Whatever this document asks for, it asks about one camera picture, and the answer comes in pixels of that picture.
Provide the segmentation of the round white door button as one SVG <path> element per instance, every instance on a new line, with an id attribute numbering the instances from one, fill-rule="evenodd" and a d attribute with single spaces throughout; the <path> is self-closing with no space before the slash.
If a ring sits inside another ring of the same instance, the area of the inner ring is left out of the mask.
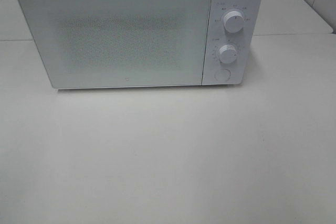
<path id="1" fill-rule="evenodd" d="M 227 82 L 230 79 L 230 71 L 228 69 L 219 69 L 215 72 L 215 80 L 220 83 Z"/>

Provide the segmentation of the white microwave knob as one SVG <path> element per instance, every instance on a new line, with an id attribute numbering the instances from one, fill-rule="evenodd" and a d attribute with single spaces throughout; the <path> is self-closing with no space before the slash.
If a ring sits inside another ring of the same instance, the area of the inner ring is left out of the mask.
<path id="1" fill-rule="evenodd" d="M 244 27 L 244 15 L 238 10 L 230 10 L 223 18 L 224 28 L 229 33 L 237 33 Z"/>
<path id="2" fill-rule="evenodd" d="M 221 63 L 230 64 L 237 59 L 237 49 L 234 45 L 223 45 L 218 50 L 218 58 Z"/>

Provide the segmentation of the white microwave door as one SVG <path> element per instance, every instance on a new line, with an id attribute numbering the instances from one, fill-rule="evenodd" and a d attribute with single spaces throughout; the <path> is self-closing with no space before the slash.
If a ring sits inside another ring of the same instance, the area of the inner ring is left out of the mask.
<path id="1" fill-rule="evenodd" d="M 56 89 L 202 82 L 210 0 L 18 0 Z"/>

